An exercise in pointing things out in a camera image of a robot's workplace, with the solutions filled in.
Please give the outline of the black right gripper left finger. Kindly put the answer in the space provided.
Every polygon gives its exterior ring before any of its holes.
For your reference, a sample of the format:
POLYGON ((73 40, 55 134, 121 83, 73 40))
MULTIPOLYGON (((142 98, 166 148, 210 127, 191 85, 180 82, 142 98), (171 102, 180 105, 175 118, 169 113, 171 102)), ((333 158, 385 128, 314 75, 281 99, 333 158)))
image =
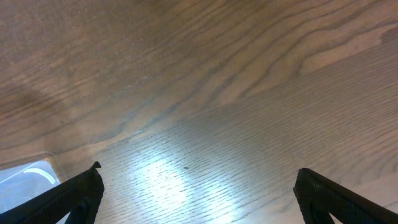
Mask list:
POLYGON ((65 223, 94 224, 104 184, 96 161, 86 171, 41 195, 1 214, 1 223, 53 224, 67 217, 65 223))

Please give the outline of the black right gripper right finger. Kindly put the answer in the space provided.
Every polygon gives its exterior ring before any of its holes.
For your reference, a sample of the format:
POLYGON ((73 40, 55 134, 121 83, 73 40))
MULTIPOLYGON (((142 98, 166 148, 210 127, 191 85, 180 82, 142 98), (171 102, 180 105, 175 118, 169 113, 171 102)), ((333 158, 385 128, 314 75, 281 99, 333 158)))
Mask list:
POLYGON ((396 213, 308 168, 298 171, 294 194, 306 224, 397 223, 396 213))

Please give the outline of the clear plastic container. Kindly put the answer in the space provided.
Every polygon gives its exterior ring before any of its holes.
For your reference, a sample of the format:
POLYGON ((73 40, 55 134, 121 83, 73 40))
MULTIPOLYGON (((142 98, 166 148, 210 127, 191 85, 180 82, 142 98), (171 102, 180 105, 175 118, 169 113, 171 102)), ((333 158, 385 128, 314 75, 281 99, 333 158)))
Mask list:
POLYGON ((1 158, 1 213, 60 185, 68 177, 55 155, 39 152, 1 158))

